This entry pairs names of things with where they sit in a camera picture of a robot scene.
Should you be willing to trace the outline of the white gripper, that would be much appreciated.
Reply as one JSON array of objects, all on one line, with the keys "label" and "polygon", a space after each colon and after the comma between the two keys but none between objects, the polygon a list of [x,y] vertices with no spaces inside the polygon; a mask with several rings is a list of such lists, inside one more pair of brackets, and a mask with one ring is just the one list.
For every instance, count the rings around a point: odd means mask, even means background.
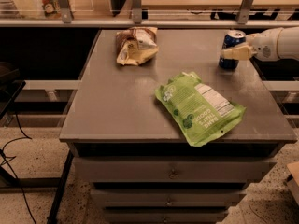
[{"label": "white gripper", "polygon": [[221,57],[228,60],[249,60],[255,57],[260,61],[278,61],[278,39],[282,28],[267,29],[261,33],[246,35],[246,42],[221,51]]}]

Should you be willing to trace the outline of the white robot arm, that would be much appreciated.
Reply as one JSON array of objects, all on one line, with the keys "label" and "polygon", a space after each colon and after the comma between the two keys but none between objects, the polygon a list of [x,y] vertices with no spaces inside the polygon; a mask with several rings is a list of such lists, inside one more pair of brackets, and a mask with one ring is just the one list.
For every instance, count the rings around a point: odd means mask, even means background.
[{"label": "white robot arm", "polygon": [[275,62],[281,59],[298,61],[299,27],[280,27],[249,34],[245,42],[222,49],[221,57],[234,60],[249,60],[255,57],[263,62]]}]

